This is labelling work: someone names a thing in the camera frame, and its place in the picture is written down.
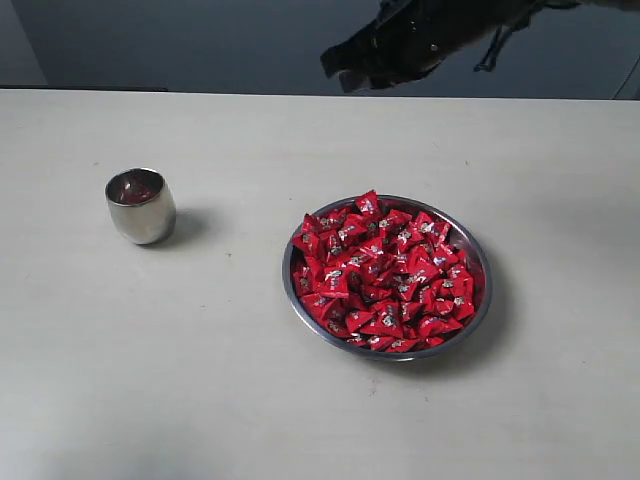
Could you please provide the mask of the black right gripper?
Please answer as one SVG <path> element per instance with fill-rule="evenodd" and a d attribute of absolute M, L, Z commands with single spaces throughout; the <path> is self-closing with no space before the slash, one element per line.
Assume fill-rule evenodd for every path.
<path fill-rule="evenodd" d="M 383 1 L 374 20 L 320 56 L 345 93 L 422 80 L 450 55 L 492 36 L 474 70 L 490 72 L 513 33 L 535 14 L 533 1 Z"/>

